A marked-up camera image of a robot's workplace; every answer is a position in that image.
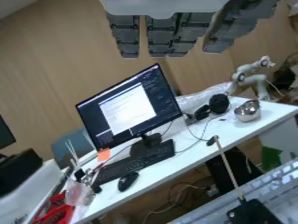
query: black keyboard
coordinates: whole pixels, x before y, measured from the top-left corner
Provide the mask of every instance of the black keyboard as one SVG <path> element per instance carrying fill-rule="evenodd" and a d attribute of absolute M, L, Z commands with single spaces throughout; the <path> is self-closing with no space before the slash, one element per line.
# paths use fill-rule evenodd
<path fill-rule="evenodd" d="M 149 150 L 144 151 L 137 157 L 128 157 L 111 165 L 104 166 L 100 169 L 92 185 L 101 185 L 173 156 L 175 142 L 171 139 L 163 142 L 159 146 L 155 146 Z"/>

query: office chair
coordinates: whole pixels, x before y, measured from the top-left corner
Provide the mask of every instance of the office chair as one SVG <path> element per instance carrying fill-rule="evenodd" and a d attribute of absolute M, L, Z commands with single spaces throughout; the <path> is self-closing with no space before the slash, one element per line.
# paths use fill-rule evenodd
<path fill-rule="evenodd" d="M 82 158 L 86 154 L 95 150 L 87 130 L 83 128 L 60 138 L 52 145 L 54 157 L 60 169 L 74 166 L 71 159 L 76 161 L 70 144 L 76 152 L 76 156 Z"/>

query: white device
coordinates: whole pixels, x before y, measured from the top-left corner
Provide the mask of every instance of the white device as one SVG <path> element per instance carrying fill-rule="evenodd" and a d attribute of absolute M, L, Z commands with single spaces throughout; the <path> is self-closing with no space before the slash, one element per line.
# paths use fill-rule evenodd
<path fill-rule="evenodd" d="M 261 67 L 272 68 L 276 63 L 272 62 L 269 56 L 264 56 L 261 60 L 256 61 L 252 64 L 245 64 L 237 68 L 236 73 L 232 75 L 232 79 L 235 81 L 235 88 L 232 89 L 231 94 L 236 91 L 237 86 L 248 86 L 257 84 L 258 91 L 258 99 L 270 101 L 270 95 L 266 89 L 268 77 L 265 74 L 254 74 L 248 76 L 250 72 L 256 72 L 256 70 Z"/>

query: desk leg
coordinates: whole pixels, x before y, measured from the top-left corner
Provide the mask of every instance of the desk leg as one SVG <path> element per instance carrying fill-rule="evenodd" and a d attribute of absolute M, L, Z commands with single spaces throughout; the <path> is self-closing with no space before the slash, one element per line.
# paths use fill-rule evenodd
<path fill-rule="evenodd" d="M 281 124 L 260 135 L 262 145 L 282 150 L 282 163 L 298 155 L 298 126 L 296 117 L 289 118 Z"/>

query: desk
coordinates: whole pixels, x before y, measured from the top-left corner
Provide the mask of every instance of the desk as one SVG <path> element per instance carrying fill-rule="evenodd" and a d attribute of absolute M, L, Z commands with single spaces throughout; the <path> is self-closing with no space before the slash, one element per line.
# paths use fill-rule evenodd
<path fill-rule="evenodd" d="M 272 144 L 270 138 L 277 138 L 277 136 L 280 138 L 280 142 L 282 142 L 282 140 L 292 140 L 294 142 L 296 136 L 298 136 L 298 129 L 297 124 L 294 123 L 294 129 L 292 123 L 294 122 L 296 114 L 298 114 L 298 107 L 270 102 L 261 102 L 261 119 L 249 123 L 242 123 L 236 119 L 233 111 L 235 108 L 246 100 L 248 99 L 239 97 L 232 98 L 232 108 L 229 112 L 209 122 L 204 139 L 211 139 L 212 136 L 219 135 L 225 151 L 254 136 L 260 136 L 261 142 L 265 146 Z M 207 122 L 208 119 L 191 126 L 192 132 L 199 137 L 201 137 Z M 168 125 L 169 124 L 164 125 L 153 132 L 164 133 Z M 294 132 L 292 136 L 288 135 L 289 133 L 285 132 L 286 130 Z M 164 136 L 164 140 L 171 138 L 175 140 L 176 152 L 187 149 L 197 141 L 187 129 L 183 118 L 179 118 L 173 122 L 172 127 Z M 124 147 L 129 146 L 135 141 L 137 141 L 137 139 L 113 148 L 112 155 L 124 149 Z M 119 158 L 128 156 L 129 148 L 125 149 L 121 154 L 123 156 Z M 86 223 L 93 220 L 100 215 L 105 214 L 112 209 L 131 201 L 133 198 L 139 197 L 157 186 L 183 175 L 219 154 L 216 144 L 208 147 L 207 142 L 201 141 L 185 152 L 177 153 L 177 155 L 171 159 L 143 169 L 140 171 L 140 177 L 136 183 L 125 192 L 119 192 L 119 180 L 104 184 L 101 186 L 103 192 L 95 197 L 92 204 L 84 209 L 78 207 L 72 223 Z M 92 160 L 88 164 L 86 164 L 83 169 L 95 167 L 97 163 L 99 162 L 96 159 Z"/>

